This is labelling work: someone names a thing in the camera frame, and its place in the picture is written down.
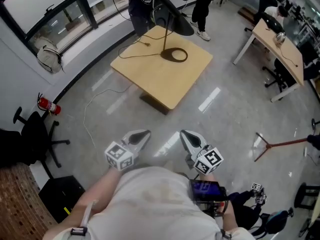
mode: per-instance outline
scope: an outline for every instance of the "backpack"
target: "backpack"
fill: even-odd
[[[63,70],[62,56],[54,48],[49,48],[47,45],[41,47],[36,55],[39,64],[50,73],[57,73]]]

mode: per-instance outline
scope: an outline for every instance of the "polished concrete floor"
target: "polished concrete floor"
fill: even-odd
[[[259,132],[271,143],[304,138],[313,133],[311,118],[320,119],[320,104],[307,82],[281,101],[270,102],[278,94],[278,87],[265,88],[271,77],[262,66],[268,64],[264,48],[255,42],[249,47],[237,65],[233,65],[250,33],[244,32],[250,24],[237,14],[239,7],[231,2],[222,7],[210,6],[206,31],[211,41],[199,36],[186,37],[213,55],[213,60],[200,75],[178,106],[167,116],[139,99],[142,91],[120,74],[113,72],[110,63],[116,58],[118,47],[95,64],[59,101],[62,112],[46,119],[47,125],[58,120],[54,138],[70,139],[70,145],[55,148],[61,168],[51,157],[47,164],[54,177],[74,175],[85,189],[89,188],[108,169],[104,150],[112,142],[120,140],[128,131],[151,130],[151,140],[140,154],[140,161],[153,166],[163,166],[173,161],[176,171],[189,177],[196,173],[185,163],[186,152],[179,140],[179,131],[193,130],[202,134],[217,147],[224,162],[214,172],[229,193],[250,189],[253,182],[265,187],[268,202],[262,211],[272,213],[293,206],[296,191],[301,182],[319,184],[319,168],[310,157],[304,157],[305,143],[275,147],[260,160],[254,157],[262,150],[263,142],[256,138]],[[184,12],[189,14],[192,6]],[[132,42],[129,39],[122,47]],[[84,110],[95,94],[105,89]],[[201,111],[200,105],[207,97],[214,97]],[[308,153],[318,162],[319,152],[309,145]],[[298,238],[307,210],[295,209],[294,218],[276,239]]]

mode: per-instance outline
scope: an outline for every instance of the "fire extinguisher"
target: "fire extinguisher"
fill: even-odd
[[[53,104],[51,101],[38,94],[38,108],[42,111],[49,111],[49,113],[53,113],[54,115],[58,115],[61,111],[61,107],[59,105]]]

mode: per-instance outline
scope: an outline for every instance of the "window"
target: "window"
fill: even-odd
[[[129,0],[103,0],[91,7],[95,20],[99,23],[106,17],[128,6]]]
[[[0,1],[2,19],[34,55],[46,44],[55,45],[63,54],[129,3],[129,0]]]
[[[56,16],[42,26],[30,39],[37,53],[48,42],[56,45],[58,51],[90,27],[79,3],[76,1],[62,9]]]
[[[91,11],[97,22],[101,22],[106,17],[114,14],[118,10],[126,8],[129,0],[88,0]]]

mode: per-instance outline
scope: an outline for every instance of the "smartphone screen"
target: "smartphone screen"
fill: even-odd
[[[207,203],[226,199],[218,182],[191,179],[190,183],[194,201]]]

